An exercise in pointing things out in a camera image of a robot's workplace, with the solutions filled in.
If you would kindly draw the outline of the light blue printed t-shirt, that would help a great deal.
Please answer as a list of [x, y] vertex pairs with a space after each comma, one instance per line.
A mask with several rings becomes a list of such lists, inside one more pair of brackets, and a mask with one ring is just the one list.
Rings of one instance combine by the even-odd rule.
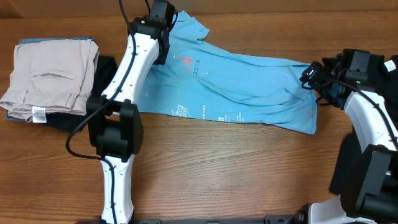
[[175, 21], [166, 63], [152, 66], [142, 87], [141, 112], [315, 133], [315, 93], [300, 82], [306, 63], [233, 54], [206, 42], [208, 28], [185, 11]]

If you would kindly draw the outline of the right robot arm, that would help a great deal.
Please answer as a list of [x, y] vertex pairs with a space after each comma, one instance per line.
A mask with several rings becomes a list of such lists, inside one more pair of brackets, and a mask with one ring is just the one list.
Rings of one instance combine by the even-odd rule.
[[301, 81], [353, 125], [330, 184], [334, 198], [308, 204], [294, 223], [397, 223], [397, 57], [313, 62]]

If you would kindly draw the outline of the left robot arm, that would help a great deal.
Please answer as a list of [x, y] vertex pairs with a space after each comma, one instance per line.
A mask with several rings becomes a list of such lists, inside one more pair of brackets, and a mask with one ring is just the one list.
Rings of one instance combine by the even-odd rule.
[[111, 83], [99, 97], [90, 97], [87, 112], [90, 143], [100, 156], [104, 175], [101, 223], [133, 223], [132, 165], [144, 128], [137, 107], [153, 65], [163, 65], [169, 51], [172, 18], [137, 17], [130, 26], [126, 51]]

